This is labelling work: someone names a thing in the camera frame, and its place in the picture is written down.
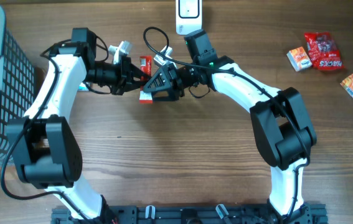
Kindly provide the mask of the red stick packet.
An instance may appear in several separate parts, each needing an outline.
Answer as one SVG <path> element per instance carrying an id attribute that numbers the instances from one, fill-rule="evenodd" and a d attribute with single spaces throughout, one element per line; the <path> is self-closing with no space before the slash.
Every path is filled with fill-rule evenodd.
<path id="1" fill-rule="evenodd" d="M 142 55 L 140 56 L 140 69 L 143 71 L 143 73 L 145 73 L 146 75 L 148 75 L 149 77 L 151 77 L 151 65 L 152 65 L 152 56 L 151 55 Z M 150 93 L 145 93 L 143 91 L 143 87 L 141 87 L 140 93 L 139 93 L 139 102 L 141 104 L 152 104 L 153 103 L 153 98 L 152 98 L 152 94 Z"/>

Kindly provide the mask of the red snack packet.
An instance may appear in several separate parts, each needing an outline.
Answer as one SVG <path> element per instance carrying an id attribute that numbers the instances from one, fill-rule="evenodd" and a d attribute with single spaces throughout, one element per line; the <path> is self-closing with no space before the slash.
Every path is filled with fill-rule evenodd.
<path id="1" fill-rule="evenodd" d="M 306 32 L 304 37 L 315 69 L 333 71 L 344 68 L 341 53 L 329 32 Z"/>

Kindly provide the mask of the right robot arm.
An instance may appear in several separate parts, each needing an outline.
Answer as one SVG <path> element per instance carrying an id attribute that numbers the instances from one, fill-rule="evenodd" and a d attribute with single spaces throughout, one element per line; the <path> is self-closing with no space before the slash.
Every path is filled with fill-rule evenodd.
<path id="1" fill-rule="evenodd" d="M 162 101 L 177 101 L 185 90 L 199 84 L 231 98 L 250 114 L 255 144 L 271 167 L 271 213 L 279 223 L 298 219 L 304 202 L 301 196 L 303 169 L 311 163 L 311 147 L 317 137 L 300 93 L 280 90 L 245 73 L 231 58 L 219 57 L 205 30 L 185 35 L 192 61 L 171 58 L 170 46 L 156 54 L 157 72 L 143 90 L 155 95 L 166 92 Z"/>

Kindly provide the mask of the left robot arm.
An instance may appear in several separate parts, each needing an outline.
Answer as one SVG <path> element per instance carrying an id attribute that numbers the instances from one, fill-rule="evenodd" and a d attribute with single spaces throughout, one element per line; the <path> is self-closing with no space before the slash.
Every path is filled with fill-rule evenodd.
<path id="1" fill-rule="evenodd" d="M 70 112 L 83 82 L 107 86 L 112 95 L 140 89 L 148 76 L 132 64 L 131 43 L 108 46 L 87 28 L 74 28 L 69 39 L 41 54 L 48 74 L 31 107 L 9 120 L 11 142 L 6 160 L 13 160 L 21 182 L 56 196 L 73 223 L 117 223 L 104 196 L 82 175 L 82 152 L 69 126 Z"/>

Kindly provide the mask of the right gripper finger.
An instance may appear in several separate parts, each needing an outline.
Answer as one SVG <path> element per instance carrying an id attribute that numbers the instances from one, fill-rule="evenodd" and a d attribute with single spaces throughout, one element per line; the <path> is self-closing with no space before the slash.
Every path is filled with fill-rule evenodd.
<path id="1" fill-rule="evenodd" d="M 176 101 L 176 96 L 172 90 L 157 91 L 151 93 L 154 102 Z"/>
<path id="2" fill-rule="evenodd" d="M 143 86 L 145 93 L 157 93 L 172 89 L 171 70 L 173 65 L 165 65 L 159 68 L 156 73 Z"/>

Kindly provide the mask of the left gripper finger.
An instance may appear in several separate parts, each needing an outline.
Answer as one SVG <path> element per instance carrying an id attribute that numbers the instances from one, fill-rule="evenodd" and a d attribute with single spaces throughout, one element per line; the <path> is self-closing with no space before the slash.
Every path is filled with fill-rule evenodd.
<path id="1" fill-rule="evenodd" d="M 122 86 L 121 86 L 121 92 L 126 93 L 129 91 L 133 90 L 139 90 L 142 86 L 145 86 L 147 84 L 147 80 L 130 80 L 130 81 L 124 81 Z"/>
<path id="2" fill-rule="evenodd" d="M 149 80 L 151 78 L 151 62 L 146 60 L 139 67 L 131 64 L 131 71 L 134 77 L 140 80 Z"/>

